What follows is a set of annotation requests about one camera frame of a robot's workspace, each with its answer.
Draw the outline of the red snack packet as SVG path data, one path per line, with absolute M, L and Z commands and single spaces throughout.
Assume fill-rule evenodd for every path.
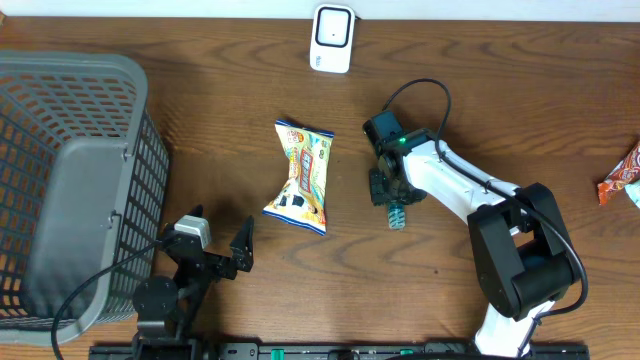
M 597 196 L 601 206 L 606 205 L 616 193 L 639 179 L 639 144 L 614 167 L 597 185 Z

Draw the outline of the teal blister pack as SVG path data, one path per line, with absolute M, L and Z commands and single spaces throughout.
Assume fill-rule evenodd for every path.
M 391 230 L 401 231 L 406 226 L 404 205 L 391 203 L 387 206 L 388 226 Z

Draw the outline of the grey plastic shopping basket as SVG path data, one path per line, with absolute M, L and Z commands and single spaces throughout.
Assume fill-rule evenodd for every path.
M 3 343 L 64 343 L 134 314 L 169 172 L 147 98 L 124 56 L 2 52 Z

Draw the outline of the white barcode scanner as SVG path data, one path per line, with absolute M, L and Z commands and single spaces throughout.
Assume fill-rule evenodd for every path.
M 315 9 L 309 64 L 315 71 L 349 71 L 356 16 L 348 6 L 321 4 Z

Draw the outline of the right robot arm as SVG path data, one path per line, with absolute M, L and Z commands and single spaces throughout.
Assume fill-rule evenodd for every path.
M 428 129 L 405 131 L 384 111 L 363 125 L 378 164 L 369 172 L 371 201 L 404 225 L 406 206 L 432 196 L 468 227 L 480 288 L 489 301 L 474 344 L 483 355 L 521 357 L 537 322 L 581 280 L 552 192 L 540 183 L 500 181 L 453 153 Z

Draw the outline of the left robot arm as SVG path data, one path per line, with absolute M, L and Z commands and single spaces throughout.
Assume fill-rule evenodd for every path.
M 229 256 L 206 250 L 212 241 L 209 222 L 198 205 L 165 227 L 159 249 L 177 265 L 171 277 L 154 275 L 140 283 L 133 294 L 138 332 L 132 345 L 133 359 L 215 359 L 216 352 L 192 333 L 192 325 L 209 287 L 250 272 L 254 218 L 248 217 L 230 243 Z

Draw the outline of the cream yellow snack bag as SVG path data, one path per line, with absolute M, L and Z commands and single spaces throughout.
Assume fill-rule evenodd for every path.
M 275 130 L 289 161 L 288 179 L 262 213 L 324 236 L 326 184 L 334 133 L 282 119 L 276 121 Z

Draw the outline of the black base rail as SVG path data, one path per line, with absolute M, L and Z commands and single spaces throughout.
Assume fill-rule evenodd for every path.
M 140 340 L 132 345 L 98 345 L 89 349 L 90 360 L 385 360 L 385 359 L 483 359 L 472 344 L 461 341 L 424 344 L 283 345 L 249 342 L 207 344 L 153 344 Z

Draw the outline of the green orange snack packet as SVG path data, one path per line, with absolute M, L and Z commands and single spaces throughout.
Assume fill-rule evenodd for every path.
M 634 205 L 640 208 L 640 181 L 628 184 L 624 189 Z

